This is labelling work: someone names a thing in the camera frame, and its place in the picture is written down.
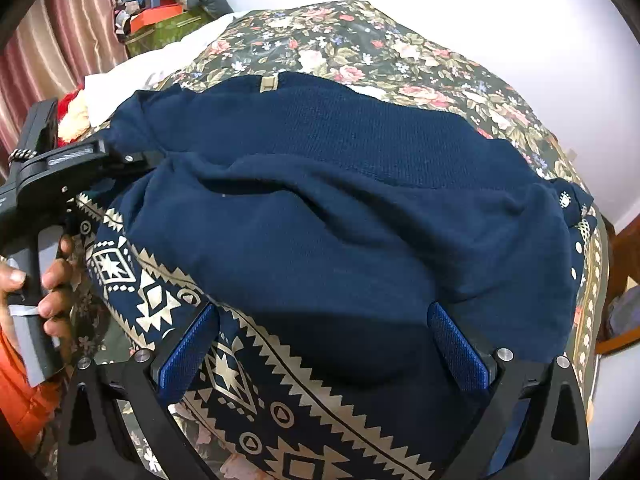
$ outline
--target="green bag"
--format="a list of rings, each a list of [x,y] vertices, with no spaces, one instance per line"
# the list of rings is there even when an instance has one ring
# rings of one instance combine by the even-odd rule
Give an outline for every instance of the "green bag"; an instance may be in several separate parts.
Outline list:
[[[204,10],[196,8],[161,22],[145,25],[131,34],[125,41],[129,57],[134,57],[150,50],[157,50],[169,43],[180,41],[187,34],[191,34],[194,30],[198,30],[211,21],[212,17]]]

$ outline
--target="hand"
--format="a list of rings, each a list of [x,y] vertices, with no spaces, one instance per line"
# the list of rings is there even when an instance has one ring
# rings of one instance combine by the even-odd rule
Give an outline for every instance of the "hand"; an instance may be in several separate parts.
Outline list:
[[[65,235],[60,238],[60,249],[66,257],[71,255],[74,250],[71,237]],[[50,290],[50,293],[38,305],[38,312],[47,319],[44,331],[50,336],[60,338],[60,353],[65,362],[69,361],[71,355],[71,325],[65,314],[71,309],[73,299],[70,286],[64,285],[70,283],[72,274],[73,268],[65,259],[59,258],[53,262],[42,275],[42,286]],[[6,304],[6,295],[19,290],[24,284],[25,276],[21,270],[0,262],[0,329],[18,353],[20,347],[15,335],[14,320]]]

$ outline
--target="white blanket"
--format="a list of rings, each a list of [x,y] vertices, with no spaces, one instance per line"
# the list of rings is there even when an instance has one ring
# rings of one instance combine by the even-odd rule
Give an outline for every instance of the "white blanket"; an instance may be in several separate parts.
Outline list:
[[[176,70],[198,57],[236,18],[246,12],[234,12],[207,23],[176,43],[161,50],[140,54],[106,74],[84,78],[84,98],[92,127],[99,126],[136,90],[150,89]]]

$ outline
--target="curtain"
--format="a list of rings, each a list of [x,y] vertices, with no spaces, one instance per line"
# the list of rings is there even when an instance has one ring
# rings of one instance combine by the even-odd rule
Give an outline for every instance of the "curtain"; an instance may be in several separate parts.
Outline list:
[[[84,76],[127,59],[112,0],[36,0],[0,55],[0,173],[32,104],[62,97]]]

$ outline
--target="orange box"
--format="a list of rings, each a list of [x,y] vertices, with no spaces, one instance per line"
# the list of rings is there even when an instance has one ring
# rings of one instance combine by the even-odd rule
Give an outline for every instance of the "orange box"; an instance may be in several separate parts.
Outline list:
[[[140,14],[131,19],[131,33],[133,34],[145,25],[161,22],[167,18],[172,18],[178,14],[182,14],[182,12],[183,10],[180,4],[165,5],[143,10]]]

